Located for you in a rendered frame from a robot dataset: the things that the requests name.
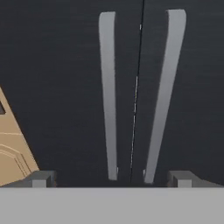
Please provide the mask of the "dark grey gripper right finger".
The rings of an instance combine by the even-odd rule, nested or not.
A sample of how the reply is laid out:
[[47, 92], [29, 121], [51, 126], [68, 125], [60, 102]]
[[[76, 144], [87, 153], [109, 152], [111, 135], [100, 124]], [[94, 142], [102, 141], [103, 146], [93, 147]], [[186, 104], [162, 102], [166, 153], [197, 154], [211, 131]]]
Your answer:
[[169, 171], [168, 186], [177, 188], [212, 188], [221, 187], [221, 185], [201, 179], [191, 171]]

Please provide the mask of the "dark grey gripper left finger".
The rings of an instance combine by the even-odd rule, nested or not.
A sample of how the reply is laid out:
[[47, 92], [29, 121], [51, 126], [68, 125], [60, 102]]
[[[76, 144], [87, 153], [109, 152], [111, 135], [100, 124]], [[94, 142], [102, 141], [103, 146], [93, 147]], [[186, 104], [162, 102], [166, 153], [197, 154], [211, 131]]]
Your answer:
[[56, 172], [55, 171], [34, 171], [28, 177], [9, 183], [7, 187], [33, 187], [33, 188], [47, 188], [56, 186]]

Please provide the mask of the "black fridge door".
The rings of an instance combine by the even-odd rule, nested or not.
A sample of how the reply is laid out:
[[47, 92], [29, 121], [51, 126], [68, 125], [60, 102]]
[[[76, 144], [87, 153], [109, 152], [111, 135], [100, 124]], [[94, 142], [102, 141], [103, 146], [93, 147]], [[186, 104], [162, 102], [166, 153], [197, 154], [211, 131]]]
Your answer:
[[[128, 186], [143, 0], [0, 0], [0, 87], [61, 187]], [[108, 176], [99, 16], [115, 12], [117, 180]]]
[[[168, 10], [186, 13], [185, 36], [157, 161], [146, 184], [152, 125], [165, 55]], [[131, 183], [166, 186], [190, 171], [224, 186], [224, 0], [144, 0]]]

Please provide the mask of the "tan cupboard run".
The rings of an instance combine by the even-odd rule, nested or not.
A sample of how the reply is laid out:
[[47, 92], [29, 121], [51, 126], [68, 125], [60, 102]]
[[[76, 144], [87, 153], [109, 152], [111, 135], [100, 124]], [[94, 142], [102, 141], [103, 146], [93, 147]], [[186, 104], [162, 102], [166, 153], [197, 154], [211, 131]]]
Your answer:
[[0, 88], [0, 186], [25, 179], [38, 170], [32, 151]]

